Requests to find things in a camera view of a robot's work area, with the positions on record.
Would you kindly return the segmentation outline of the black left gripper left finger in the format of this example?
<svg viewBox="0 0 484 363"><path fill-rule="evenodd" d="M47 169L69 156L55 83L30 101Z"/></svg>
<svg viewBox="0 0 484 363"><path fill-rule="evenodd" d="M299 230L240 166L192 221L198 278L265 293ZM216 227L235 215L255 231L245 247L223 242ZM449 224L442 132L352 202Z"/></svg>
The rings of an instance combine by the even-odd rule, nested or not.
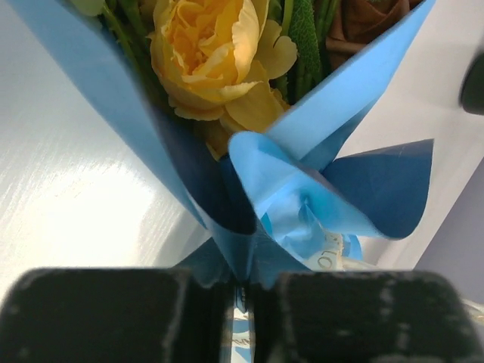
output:
<svg viewBox="0 0 484 363"><path fill-rule="evenodd" d="M221 362L223 305L186 269L36 268L1 307L3 362Z"/></svg>

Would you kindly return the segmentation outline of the blue wrapping paper sheet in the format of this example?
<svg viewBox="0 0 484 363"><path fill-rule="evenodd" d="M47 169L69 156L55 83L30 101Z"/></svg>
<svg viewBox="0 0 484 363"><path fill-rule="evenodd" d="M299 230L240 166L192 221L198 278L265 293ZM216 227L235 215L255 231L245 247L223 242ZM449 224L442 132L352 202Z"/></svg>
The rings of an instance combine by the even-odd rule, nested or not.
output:
<svg viewBox="0 0 484 363"><path fill-rule="evenodd" d="M207 261L209 288L245 281L257 247L279 247L291 261L307 256L324 230L401 240L421 220L430 184L432 145L393 183L388 153L377 165L339 158L347 138L385 92L433 7L417 6L366 45L264 132L242 131L215 158L194 132L151 101L112 33L86 20L75 1L13 1L81 94L134 149L211 238L194 262Z"/></svg>

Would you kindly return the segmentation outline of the cream printed ribbon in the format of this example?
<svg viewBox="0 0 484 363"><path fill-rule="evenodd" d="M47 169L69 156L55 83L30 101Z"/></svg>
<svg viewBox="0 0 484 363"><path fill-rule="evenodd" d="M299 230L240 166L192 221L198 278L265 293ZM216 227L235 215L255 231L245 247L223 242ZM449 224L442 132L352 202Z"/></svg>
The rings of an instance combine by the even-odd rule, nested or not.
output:
<svg viewBox="0 0 484 363"><path fill-rule="evenodd" d="M361 244L355 235L324 230L322 250L315 255L315 271L345 271L361 269Z"/></svg>

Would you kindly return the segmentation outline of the mixed flower bunch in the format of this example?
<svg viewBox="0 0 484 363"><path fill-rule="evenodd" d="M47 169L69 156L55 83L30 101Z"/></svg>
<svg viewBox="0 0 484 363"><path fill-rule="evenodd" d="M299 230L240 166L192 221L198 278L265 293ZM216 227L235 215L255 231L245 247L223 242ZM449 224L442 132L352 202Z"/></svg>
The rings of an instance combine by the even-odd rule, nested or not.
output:
<svg viewBox="0 0 484 363"><path fill-rule="evenodd" d="M215 158L264 132L415 1L75 1L108 29L152 102L194 122Z"/></svg>

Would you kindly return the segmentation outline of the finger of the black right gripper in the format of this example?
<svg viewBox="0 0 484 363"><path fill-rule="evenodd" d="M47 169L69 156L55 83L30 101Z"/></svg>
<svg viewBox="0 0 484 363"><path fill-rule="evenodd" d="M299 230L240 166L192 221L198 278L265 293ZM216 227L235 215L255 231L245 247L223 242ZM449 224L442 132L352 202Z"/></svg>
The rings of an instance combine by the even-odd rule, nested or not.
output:
<svg viewBox="0 0 484 363"><path fill-rule="evenodd" d="M460 105L467 113L484 115L484 54L482 51L473 59L464 77Z"/></svg>

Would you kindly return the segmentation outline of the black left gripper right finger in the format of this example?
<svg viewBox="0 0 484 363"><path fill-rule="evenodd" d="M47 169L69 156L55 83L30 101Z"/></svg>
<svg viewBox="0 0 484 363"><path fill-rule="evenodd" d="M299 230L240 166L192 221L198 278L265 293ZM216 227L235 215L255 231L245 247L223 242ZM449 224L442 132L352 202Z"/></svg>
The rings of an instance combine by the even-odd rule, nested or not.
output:
<svg viewBox="0 0 484 363"><path fill-rule="evenodd" d="M426 271L284 273L253 299L256 362L481 362L454 287Z"/></svg>

